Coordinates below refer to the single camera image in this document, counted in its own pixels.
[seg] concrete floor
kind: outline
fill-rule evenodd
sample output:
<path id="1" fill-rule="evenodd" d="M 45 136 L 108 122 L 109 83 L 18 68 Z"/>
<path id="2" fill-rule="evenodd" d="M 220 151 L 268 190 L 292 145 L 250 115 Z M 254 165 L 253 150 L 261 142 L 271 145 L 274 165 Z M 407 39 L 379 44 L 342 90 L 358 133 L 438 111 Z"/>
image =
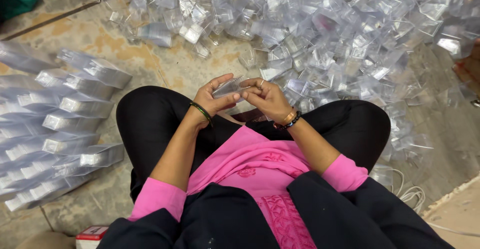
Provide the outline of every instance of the concrete floor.
<path id="1" fill-rule="evenodd" d="M 42 0 L 34 11 L 7 21 L 0 28 L 0 39 L 27 43 L 48 53 L 67 47 L 111 61 L 134 76 L 125 90 L 114 94 L 115 103 L 127 92 L 145 85 L 168 87 L 193 98 L 197 89 L 213 77 L 228 72 L 248 73 L 237 61 L 241 52 L 250 49 L 248 42 L 223 38 L 220 46 L 209 45 L 211 54 L 207 59 L 193 58 L 189 53 L 191 45 L 179 36 L 174 38 L 171 49 L 128 43 L 117 26 L 108 21 L 109 15 L 104 4 L 93 4 L 91 0 Z M 441 49 L 419 45 L 410 54 L 409 66 L 420 74 L 425 70 L 424 63 L 432 68 L 423 76 L 432 95 L 458 84 L 450 69 L 453 61 Z M 0 65 L 0 74 L 12 73 L 17 72 Z M 121 141 L 115 111 L 98 130 L 105 143 Z M 433 103 L 409 107 L 408 119 L 415 123 L 418 133 L 431 137 L 435 147 L 432 163 L 428 167 L 406 161 L 390 165 L 405 173 L 407 187 L 414 181 L 425 190 L 426 208 L 479 172 L 480 110 L 468 103 L 456 109 Z M 89 225 L 110 224 L 117 217 L 128 216 L 133 207 L 129 197 L 131 170 L 126 158 L 96 172 L 97 178 L 88 184 L 42 207 L 9 212 L 1 203 L 0 249 L 15 248 L 42 230 L 75 235 Z"/>
<path id="2" fill-rule="evenodd" d="M 432 208 L 425 221 L 456 231 L 480 234 L 480 176 L 462 185 L 445 201 Z M 480 247 L 480 237 L 460 235 L 434 227 L 435 231 L 456 249 Z"/>

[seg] pink kurta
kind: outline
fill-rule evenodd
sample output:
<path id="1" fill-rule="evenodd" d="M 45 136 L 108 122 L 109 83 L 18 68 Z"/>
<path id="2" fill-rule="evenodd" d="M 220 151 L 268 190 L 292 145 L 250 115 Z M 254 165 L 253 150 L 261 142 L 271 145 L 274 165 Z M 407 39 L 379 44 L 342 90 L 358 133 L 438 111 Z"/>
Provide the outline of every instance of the pink kurta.
<path id="1" fill-rule="evenodd" d="M 180 221 L 187 195 L 202 191 L 209 183 L 247 191 L 257 202 L 280 248 L 315 248 L 286 187 L 310 171 L 294 141 L 270 141 L 243 126 L 219 147 L 189 178 L 188 190 L 148 178 L 130 221 L 166 208 Z M 368 177 L 367 170 L 340 155 L 323 173 L 338 192 L 357 189 Z"/>

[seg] white wire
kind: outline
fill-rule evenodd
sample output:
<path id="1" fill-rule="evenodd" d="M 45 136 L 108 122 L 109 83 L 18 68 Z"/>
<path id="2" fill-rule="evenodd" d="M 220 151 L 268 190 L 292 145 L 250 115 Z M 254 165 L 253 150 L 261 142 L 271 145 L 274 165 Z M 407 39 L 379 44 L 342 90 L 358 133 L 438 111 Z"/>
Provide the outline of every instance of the white wire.
<path id="1" fill-rule="evenodd" d="M 397 197 L 399 196 L 400 194 L 400 191 L 402 190 L 403 188 L 403 183 L 404 183 L 404 180 L 405 180 L 405 176 L 404 174 L 397 170 L 397 169 L 393 169 L 393 171 L 395 172 L 398 172 L 401 176 L 402 176 L 402 182 L 401 182 L 401 185 L 400 185 L 400 189 L 398 190 L 398 192 L 395 194 Z M 415 197 L 418 197 L 418 200 L 417 200 L 417 203 L 415 204 L 415 206 L 412 208 L 416 213 L 420 213 L 420 210 L 421 210 L 421 207 L 423 205 L 423 203 L 425 202 L 425 192 L 423 191 L 422 188 L 418 187 L 418 186 L 413 186 L 411 188 L 409 188 L 407 191 L 405 191 L 405 193 L 403 193 L 403 195 L 401 197 L 399 197 L 399 199 L 403 202 L 407 202 L 407 201 L 410 201 L 412 200 L 413 198 Z M 436 228 L 440 228 L 440 229 L 443 229 L 443 230 L 447 230 L 447 231 L 450 231 L 452 233 L 456 233 L 456 234 L 461 234 L 461 235 L 467 235 L 467 236 L 474 236 L 474 237 L 480 237 L 480 234 L 477 234 L 477 233 L 470 233 L 470 232 L 463 232 L 463 231 L 458 231 L 458 230 L 453 230 L 453 229 L 450 229 L 450 228 L 447 228 L 447 227 L 444 227 L 444 226 L 440 226 L 440 225 L 437 225 L 437 224 L 434 224 L 434 223 L 431 223 L 431 222 L 427 222 L 427 224 L 433 226 L 433 227 L 436 227 Z"/>
<path id="2" fill-rule="evenodd" d="M 457 230 L 453 230 L 453 229 L 450 229 L 450 228 L 447 228 L 447 227 L 443 227 L 443 226 L 440 226 L 440 225 L 437 225 L 437 224 L 434 224 L 434 223 L 431 223 L 431 222 L 427 222 L 427 224 L 429 224 L 433 227 L 440 228 L 440 229 L 443 229 L 443 230 L 447 230 L 447 231 L 450 231 L 450 232 L 453 232 L 453 233 L 456 233 L 456 234 L 460 234 L 460 235 L 480 237 L 480 234 L 477 234 L 477 233 L 457 231 Z"/>

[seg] bracelet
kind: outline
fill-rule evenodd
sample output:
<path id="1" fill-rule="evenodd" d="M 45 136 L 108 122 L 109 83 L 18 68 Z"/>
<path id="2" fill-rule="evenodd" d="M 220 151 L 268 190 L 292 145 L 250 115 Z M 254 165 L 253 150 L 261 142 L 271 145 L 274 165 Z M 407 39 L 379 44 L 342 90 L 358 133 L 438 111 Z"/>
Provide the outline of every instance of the bracelet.
<path id="1" fill-rule="evenodd" d="M 201 107 L 199 104 L 195 103 L 195 102 L 191 102 L 190 105 L 194 106 L 195 108 L 197 108 L 208 120 L 208 123 L 210 124 L 210 126 L 212 126 L 213 128 L 213 122 L 212 122 L 212 117 L 210 116 L 210 114 L 208 114 L 208 112 L 203 108 Z"/>
<path id="2" fill-rule="evenodd" d="M 297 122 L 297 120 L 300 119 L 300 117 L 301 117 L 301 111 L 297 111 L 297 116 L 290 123 L 286 125 L 281 125 L 279 123 L 274 122 L 273 127 L 277 130 L 284 130 L 284 129 L 290 128 L 291 126 L 293 126 L 293 124 Z"/>
<path id="3" fill-rule="evenodd" d="M 283 119 L 282 122 L 279 122 L 279 124 L 286 125 L 286 124 L 290 123 L 293 120 L 293 118 L 295 117 L 295 114 L 297 114 L 297 108 L 292 107 L 292 111 Z"/>

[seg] woman's right hand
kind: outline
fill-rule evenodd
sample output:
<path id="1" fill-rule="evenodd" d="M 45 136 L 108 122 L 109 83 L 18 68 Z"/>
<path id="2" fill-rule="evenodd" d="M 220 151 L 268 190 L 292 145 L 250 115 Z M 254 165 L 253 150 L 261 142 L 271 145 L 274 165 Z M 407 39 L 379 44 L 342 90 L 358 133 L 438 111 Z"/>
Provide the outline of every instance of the woman's right hand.
<path id="1" fill-rule="evenodd" d="M 262 78 L 253 78 L 243 81 L 240 85 L 250 86 L 243 91 L 242 97 L 273 121 L 282 123 L 292 111 L 292 106 L 276 84 Z"/>

